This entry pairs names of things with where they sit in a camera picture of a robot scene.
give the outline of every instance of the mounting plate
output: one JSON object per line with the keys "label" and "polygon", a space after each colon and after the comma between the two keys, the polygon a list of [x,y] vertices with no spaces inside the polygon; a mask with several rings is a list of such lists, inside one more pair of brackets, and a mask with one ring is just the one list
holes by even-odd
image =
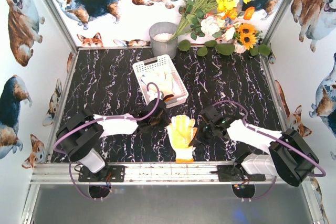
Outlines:
{"label": "mounting plate", "polygon": [[[245,181],[241,176],[236,172],[236,169],[233,165],[217,165],[217,172],[219,182],[233,182],[233,181]],[[254,174],[246,175],[248,178],[253,181],[265,181],[266,177],[263,174]]]}
{"label": "mounting plate", "polygon": [[[124,182],[125,166],[124,165],[110,165],[107,174],[112,174],[110,182]],[[78,177],[79,182],[105,182],[105,180],[98,180],[86,166],[82,166]]]}

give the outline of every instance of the gray metal floor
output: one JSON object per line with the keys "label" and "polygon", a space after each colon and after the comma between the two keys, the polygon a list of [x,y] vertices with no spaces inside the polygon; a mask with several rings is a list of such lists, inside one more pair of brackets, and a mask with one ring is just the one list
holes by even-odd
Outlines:
{"label": "gray metal floor", "polygon": [[[257,185],[256,196],[269,185]],[[87,186],[81,186],[87,193]],[[83,198],[72,185],[41,185],[35,224],[308,224],[301,187],[276,184],[263,199],[241,202],[230,185],[115,186],[104,202]]]}

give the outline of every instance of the white plastic basket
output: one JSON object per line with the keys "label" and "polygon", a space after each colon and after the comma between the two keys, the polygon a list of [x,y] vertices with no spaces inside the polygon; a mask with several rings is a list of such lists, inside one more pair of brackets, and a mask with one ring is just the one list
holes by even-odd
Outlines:
{"label": "white plastic basket", "polygon": [[139,83],[141,92],[143,94],[143,97],[145,98],[146,104],[148,105],[149,95],[147,94],[146,90],[143,90],[143,85],[141,85],[141,77],[142,74],[147,72],[148,70],[152,69],[166,69],[167,71],[170,71],[173,76],[173,85],[176,86],[180,90],[181,95],[177,95],[170,99],[169,101],[166,101],[167,108],[171,108],[180,104],[185,103],[188,97],[188,91],[185,88],[185,85],[183,84],[181,77],[179,76],[179,73],[177,73],[177,70],[169,57],[169,55],[161,55],[157,56],[148,60],[140,61],[133,64],[133,70],[135,73],[135,76],[137,77],[137,81]]}

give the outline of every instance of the marble pattern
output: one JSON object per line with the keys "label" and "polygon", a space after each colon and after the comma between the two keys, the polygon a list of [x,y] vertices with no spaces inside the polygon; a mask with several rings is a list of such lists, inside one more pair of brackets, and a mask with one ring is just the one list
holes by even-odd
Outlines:
{"label": "marble pattern", "polygon": [[[249,112],[247,121],[270,130],[281,130],[279,119],[258,58],[244,53],[220,56],[215,49],[198,57],[197,48],[178,52],[173,60],[188,92],[186,103],[168,109],[170,116],[186,114],[199,121],[202,108],[221,99],[241,103]],[[151,48],[81,50],[67,97],[62,123],[79,110],[91,109],[100,115],[120,115],[134,111],[145,102],[133,73],[135,62],[152,57]],[[244,115],[234,105],[218,106],[223,113]],[[175,153],[165,129],[151,134],[103,137],[95,149],[108,162],[170,162]],[[196,161],[226,161],[246,151],[261,151],[244,143],[216,138],[211,146],[198,146]],[[53,153],[52,162],[69,162]]]}

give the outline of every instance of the white content in bucket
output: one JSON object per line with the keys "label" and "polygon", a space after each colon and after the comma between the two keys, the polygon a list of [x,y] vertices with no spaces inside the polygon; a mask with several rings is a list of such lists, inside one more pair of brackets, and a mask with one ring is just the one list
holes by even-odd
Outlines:
{"label": "white content in bucket", "polygon": [[172,37],[173,37],[172,34],[162,33],[162,34],[155,35],[153,39],[156,40],[156,41],[159,41],[159,42],[167,42]]}

